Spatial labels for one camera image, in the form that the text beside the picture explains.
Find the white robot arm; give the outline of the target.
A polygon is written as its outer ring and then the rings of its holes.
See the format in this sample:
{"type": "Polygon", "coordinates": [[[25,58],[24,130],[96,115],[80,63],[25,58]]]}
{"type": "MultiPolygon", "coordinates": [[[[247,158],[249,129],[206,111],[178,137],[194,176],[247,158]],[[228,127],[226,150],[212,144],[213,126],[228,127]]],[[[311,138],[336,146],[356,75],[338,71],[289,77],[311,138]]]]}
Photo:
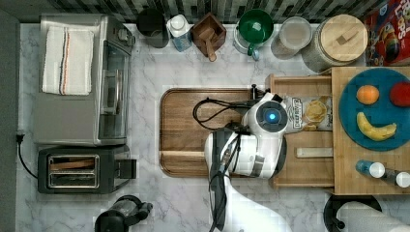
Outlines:
{"type": "Polygon", "coordinates": [[[267,93],[246,106],[239,126],[214,130],[205,142],[212,217],[209,232],[291,232],[284,217],[232,186],[232,174],[274,177],[286,156],[288,115],[283,99],[267,93]]]}

